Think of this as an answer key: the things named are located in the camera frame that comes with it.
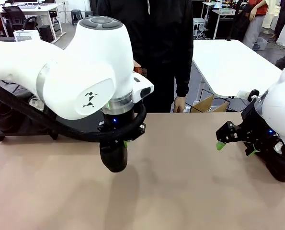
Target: plastic bin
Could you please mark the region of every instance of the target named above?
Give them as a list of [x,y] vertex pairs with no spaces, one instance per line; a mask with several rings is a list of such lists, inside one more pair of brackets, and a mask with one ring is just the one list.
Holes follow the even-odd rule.
[[267,41],[262,37],[258,37],[257,41],[254,43],[253,50],[264,50],[266,49]]

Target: gray joint cap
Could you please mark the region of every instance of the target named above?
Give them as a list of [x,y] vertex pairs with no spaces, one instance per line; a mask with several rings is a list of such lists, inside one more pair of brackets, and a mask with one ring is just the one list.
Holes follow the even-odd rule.
[[91,16],[80,21],[80,25],[93,30],[114,30],[123,24],[113,18],[103,16]]

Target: keyboard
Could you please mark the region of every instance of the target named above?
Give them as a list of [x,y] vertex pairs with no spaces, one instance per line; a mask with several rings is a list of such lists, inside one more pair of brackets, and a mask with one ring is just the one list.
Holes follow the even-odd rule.
[[21,9],[35,9],[38,6],[19,6]]

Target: monitor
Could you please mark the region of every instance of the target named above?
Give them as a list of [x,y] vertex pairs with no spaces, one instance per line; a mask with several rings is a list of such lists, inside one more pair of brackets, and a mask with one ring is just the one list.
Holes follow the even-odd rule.
[[38,0],[13,0],[14,3],[38,2]]

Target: orange shirt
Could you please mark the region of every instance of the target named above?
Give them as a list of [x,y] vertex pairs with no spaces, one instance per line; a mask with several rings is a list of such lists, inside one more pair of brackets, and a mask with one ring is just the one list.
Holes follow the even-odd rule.
[[[249,4],[252,6],[256,6],[258,3],[260,3],[262,0],[249,0]],[[257,9],[256,16],[263,16],[266,15],[268,10],[268,5],[264,4],[260,8]]]

